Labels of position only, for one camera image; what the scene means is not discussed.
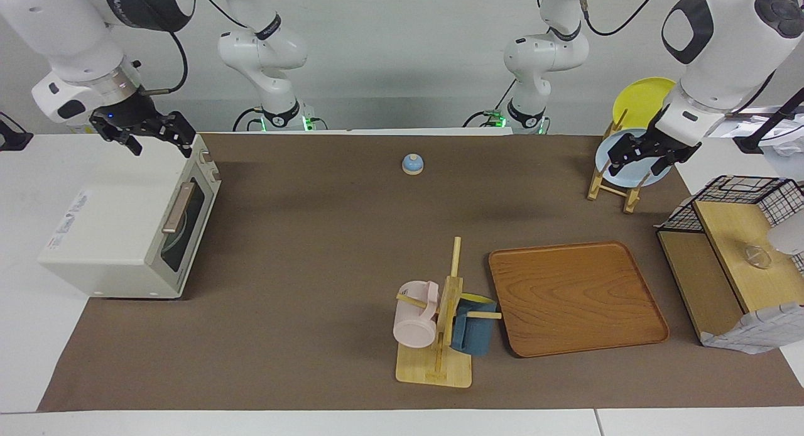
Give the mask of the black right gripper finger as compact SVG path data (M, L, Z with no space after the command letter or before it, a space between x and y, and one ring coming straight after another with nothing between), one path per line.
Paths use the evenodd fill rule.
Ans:
M134 156L139 156L141 152L143 152L143 147L135 136L116 127L101 127L100 135L104 141L117 142L121 146L126 147Z
M190 122L178 111L157 117L155 138L176 146L184 158L192 155L196 134Z

